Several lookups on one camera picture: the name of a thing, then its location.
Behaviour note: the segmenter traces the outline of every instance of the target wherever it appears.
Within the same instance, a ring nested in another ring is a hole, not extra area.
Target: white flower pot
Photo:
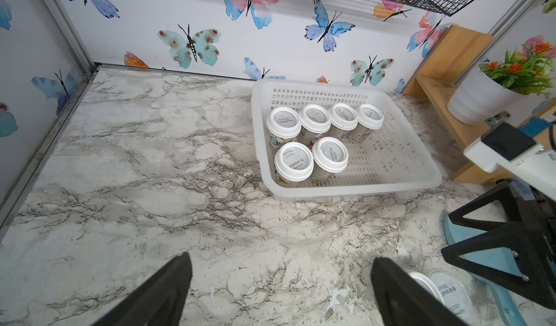
[[[523,94],[502,87],[476,67],[450,98],[447,109],[458,121],[476,125],[522,98]]]

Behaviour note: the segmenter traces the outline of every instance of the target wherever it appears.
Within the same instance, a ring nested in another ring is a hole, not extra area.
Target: cup
[[[274,166],[277,183],[294,188],[311,176],[314,167],[311,150],[300,142],[287,142],[274,156]]]
[[[340,139],[344,134],[357,127],[357,113],[347,104],[334,104],[328,113],[332,125],[326,136]]]
[[[312,148],[315,171],[312,179],[321,184],[329,177],[346,169],[349,154],[343,142],[327,136],[318,140]]]
[[[301,131],[299,114],[289,107],[277,107],[266,119],[266,127],[270,135],[270,146],[280,149],[283,144],[292,142]]]
[[[353,129],[348,139],[352,142],[363,142],[372,132],[382,127],[384,115],[370,104],[361,104],[355,109],[357,112],[357,127]]]
[[[301,132],[297,141],[311,147],[330,129],[330,115],[320,105],[306,105],[299,113],[301,119]]]

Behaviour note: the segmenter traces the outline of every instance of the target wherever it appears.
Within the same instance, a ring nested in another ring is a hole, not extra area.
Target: wooden stand
[[[488,34],[452,25],[421,63],[403,90],[403,93],[407,95],[428,98],[462,149],[486,133],[489,126],[484,122],[474,126],[466,125],[452,116],[446,105],[456,90],[453,82],[479,56],[492,39],[493,37]],[[526,124],[535,116],[542,117],[555,110],[556,98],[519,126]],[[535,140],[544,146],[550,146],[548,129],[535,137]],[[469,162],[452,174],[450,178],[459,183],[491,185],[500,179],[509,179],[513,176],[504,168],[487,173],[477,167],[475,163]]]

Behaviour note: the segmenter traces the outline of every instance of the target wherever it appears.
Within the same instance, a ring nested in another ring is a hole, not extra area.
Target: orange flower
[[[546,52],[550,52],[552,51],[554,47],[552,46],[551,43],[540,43],[540,44],[536,44],[533,48],[533,51],[537,54],[537,55],[541,55],[543,53]]]
[[[509,71],[509,72],[512,72],[514,74],[517,74],[518,72],[521,71],[521,66],[522,66],[521,64],[514,63],[512,65],[508,65],[506,67],[506,70]]]
[[[490,70],[494,70],[499,65],[500,65],[500,62],[490,62],[489,65],[486,66],[486,68],[490,69]]]

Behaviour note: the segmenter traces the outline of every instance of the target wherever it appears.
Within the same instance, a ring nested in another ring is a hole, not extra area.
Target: potted plant
[[[457,120],[475,125],[532,93],[548,97],[556,49],[539,35],[506,51],[504,62],[479,64],[458,87],[447,108]]]

